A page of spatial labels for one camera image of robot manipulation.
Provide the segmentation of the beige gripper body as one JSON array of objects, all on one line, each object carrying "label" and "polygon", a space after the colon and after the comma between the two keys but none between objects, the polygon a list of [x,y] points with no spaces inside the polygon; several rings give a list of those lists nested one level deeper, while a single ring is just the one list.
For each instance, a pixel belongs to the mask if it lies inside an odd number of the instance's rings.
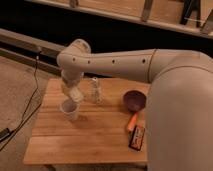
[{"label": "beige gripper body", "polygon": [[67,91],[69,88],[77,86],[83,76],[83,72],[63,70],[61,72],[62,90]]}]

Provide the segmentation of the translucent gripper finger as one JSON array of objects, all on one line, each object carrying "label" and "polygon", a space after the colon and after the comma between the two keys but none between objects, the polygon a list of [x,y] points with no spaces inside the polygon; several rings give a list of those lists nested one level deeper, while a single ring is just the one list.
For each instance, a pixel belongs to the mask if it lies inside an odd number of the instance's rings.
[{"label": "translucent gripper finger", "polygon": [[82,92],[82,90],[78,86],[77,86],[77,92],[78,92],[79,98],[83,99],[84,98],[84,93]]},{"label": "translucent gripper finger", "polygon": [[66,86],[63,86],[63,87],[62,87],[62,92],[63,92],[68,98],[71,98],[71,97],[72,97],[72,90],[73,90],[73,88],[71,88],[71,87],[66,87]]}]

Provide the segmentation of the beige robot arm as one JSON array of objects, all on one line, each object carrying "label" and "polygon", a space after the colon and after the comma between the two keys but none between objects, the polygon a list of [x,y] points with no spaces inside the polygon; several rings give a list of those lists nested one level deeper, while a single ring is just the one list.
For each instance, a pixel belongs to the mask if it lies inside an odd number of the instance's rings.
[{"label": "beige robot arm", "polygon": [[213,58],[193,50],[92,53],[73,41],[57,56],[71,87],[83,73],[145,82],[148,171],[213,171]]}]

